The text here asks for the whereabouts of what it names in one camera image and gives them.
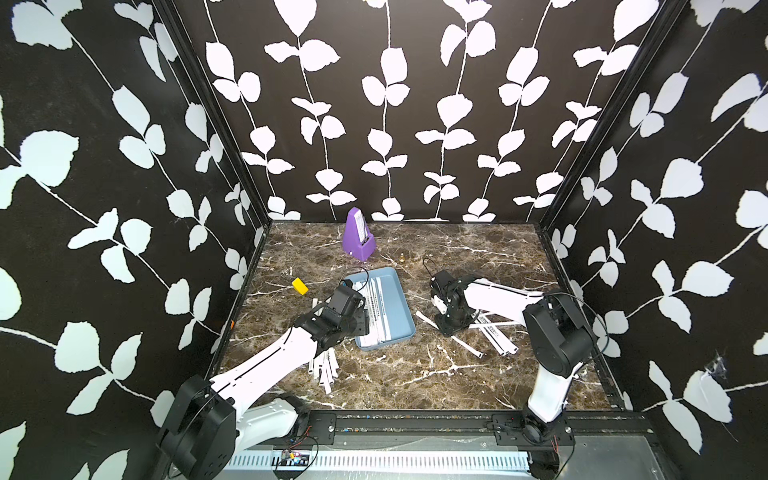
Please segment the blue plastic storage box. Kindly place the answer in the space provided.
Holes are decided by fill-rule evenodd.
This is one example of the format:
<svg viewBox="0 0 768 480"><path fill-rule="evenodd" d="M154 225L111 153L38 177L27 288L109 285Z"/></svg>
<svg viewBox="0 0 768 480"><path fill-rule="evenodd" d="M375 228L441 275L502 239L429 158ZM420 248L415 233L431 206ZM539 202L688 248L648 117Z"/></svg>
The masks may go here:
<svg viewBox="0 0 768 480"><path fill-rule="evenodd" d="M385 305L389 318L391 329L391 340L380 342L377 345L372 343L375 340L375 331L372 329L371 310L369 304L369 295L367 290L368 280L373 280L376 286L376 278L379 277L383 283ZM346 277L353 282L354 288L360 291L366 298L366 310L369 315L369 334L356 337L357 346L363 351L371 351L386 346L405 342L413 337L416 328L410 308L408 307L400 279L395 269L384 267L366 272L352 274Z"/></svg>

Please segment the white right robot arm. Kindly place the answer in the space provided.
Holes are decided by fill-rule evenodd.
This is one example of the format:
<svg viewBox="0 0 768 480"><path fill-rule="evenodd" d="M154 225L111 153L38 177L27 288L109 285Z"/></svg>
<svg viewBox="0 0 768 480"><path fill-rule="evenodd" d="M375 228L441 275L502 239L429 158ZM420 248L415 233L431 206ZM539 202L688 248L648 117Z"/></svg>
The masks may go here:
<svg viewBox="0 0 768 480"><path fill-rule="evenodd" d="M579 299L567 292L526 291L475 275L455 277L442 270L430 279L435 323L451 337L473 326L489 328L480 316L501 316L526 328L539 367L526 410L538 423L550 425L562 414L573 376L597 348Z"/></svg>

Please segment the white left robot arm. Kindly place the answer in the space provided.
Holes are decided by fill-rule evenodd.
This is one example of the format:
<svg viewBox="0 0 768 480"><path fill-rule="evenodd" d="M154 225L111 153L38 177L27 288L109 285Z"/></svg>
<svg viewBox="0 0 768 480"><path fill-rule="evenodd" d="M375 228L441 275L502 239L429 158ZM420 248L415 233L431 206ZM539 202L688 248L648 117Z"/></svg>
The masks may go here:
<svg viewBox="0 0 768 480"><path fill-rule="evenodd" d="M368 325L364 295L343 279L331 296L298 316L274 343L239 366L180 387L160 427L156 445L169 470L184 479L213 479L232 456L288 435L299 404L278 398L253 404L283 378L314 361Z"/></svg>

